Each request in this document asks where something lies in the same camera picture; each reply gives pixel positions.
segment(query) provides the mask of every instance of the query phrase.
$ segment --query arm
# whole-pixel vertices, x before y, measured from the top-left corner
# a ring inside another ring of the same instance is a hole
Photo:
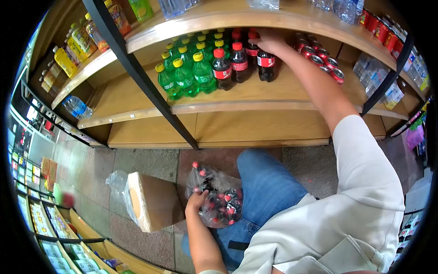
[[[202,194],[195,192],[187,202],[186,219],[190,254],[196,273],[205,270],[219,270],[228,273],[216,240],[198,214],[199,207],[204,203],[207,194],[208,190],[205,190]]]
[[[260,39],[250,39],[262,50],[283,60],[297,76],[310,100],[321,113],[333,135],[336,125],[348,115],[359,115],[341,86],[330,75],[288,46],[272,30],[258,29]]]

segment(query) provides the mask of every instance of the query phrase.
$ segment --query bag of cola bottles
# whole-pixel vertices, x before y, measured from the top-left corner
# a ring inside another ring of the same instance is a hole
[[[243,191],[240,179],[199,162],[193,162],[187,178],[187,199],[195,192],[208,190],[199,215],[210,228],[224,228],[242,217]]]

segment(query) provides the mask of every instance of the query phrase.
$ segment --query man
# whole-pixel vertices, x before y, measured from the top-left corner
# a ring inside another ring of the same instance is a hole
[[[244,151],[237,159],[244,192],[238,222],[212,235],[198,215],[207,191],[188,200],[183,248],[196,273],[387,272],[404,211],[394,168],[331,76],[272,31],[260,29],[259,34],[260,39],[249,42],[291,68],[327,122],[338,192],[316,200],[275,158],[260,150]]]

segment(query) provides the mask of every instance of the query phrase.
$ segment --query tile floor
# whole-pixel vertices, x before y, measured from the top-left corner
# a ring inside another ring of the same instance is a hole
[[[410,152],[404,136],[380,141],[393,164],[404,192],[423,176],[421,163]],[[185,180],[194,160],[210,164],[239,177],[236,158],[242,148],[232,149],[101,149],[60,134],[54,160],[58,163],[57,183],[76,197],[75,209],[99,233],[111,237],[121,247],[154,265],[178,273],[194,273],[193,264],[181,250],[187,231],[185,221],[154,233],[143,233],[131,220],[125,204],[105,179],[116,170],[139,171],[176,182],[183,205]],[[270,148],[291,173],[319,198],[336,193],[336,158],[333,146]]]

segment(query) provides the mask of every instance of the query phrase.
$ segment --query blue jeans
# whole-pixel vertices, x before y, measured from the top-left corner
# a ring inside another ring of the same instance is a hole
[[[243,151],[237,158],[237,168],[244,192],[242,218],[226,228],[210,229],[231,271],[242,262],[244,249],[229,248],[230,241],[249,243],[272,216],[295,206],[308,193],[281,162],[262,149]],[[187,233],[182,248],[190,256]]]

